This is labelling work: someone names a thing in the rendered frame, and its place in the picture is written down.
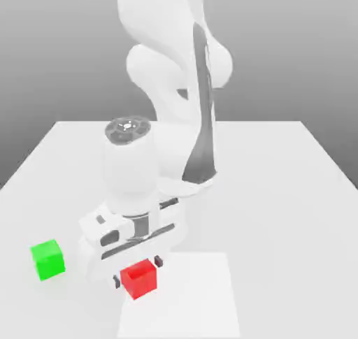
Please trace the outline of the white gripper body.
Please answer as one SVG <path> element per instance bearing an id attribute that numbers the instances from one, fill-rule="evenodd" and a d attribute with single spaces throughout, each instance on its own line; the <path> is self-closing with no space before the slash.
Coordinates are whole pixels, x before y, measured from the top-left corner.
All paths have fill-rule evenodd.
<path id="1" fill-rule="evenodd" d="M 158 204 L 154 212 L 121 216 L 106 203 L 79 221 L 79 270 L 89 281 L 109 279 L 144 259 L 164 256 L 186 234 L 185 204 L 178 198 Z"/>

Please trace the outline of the small red cube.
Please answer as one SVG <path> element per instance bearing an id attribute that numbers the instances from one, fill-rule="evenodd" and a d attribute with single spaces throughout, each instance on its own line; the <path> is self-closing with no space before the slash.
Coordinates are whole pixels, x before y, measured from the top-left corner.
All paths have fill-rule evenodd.
<path id="1" fill-rule="evenodd" d="M 123 287 L 133 300 L 157 288 L 157 269 L 149 259 L 144 259 L 120 271 Z"/>

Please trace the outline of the small green cube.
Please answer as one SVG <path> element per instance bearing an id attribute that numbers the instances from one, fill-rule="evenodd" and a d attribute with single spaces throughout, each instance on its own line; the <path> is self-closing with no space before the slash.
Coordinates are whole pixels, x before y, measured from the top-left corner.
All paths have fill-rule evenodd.
<path id="1" fill-rule="evenodd" d="M 66 271 L 62 250 L 55 239 L 31 246 L 30 252 L 40 281 Z"/>

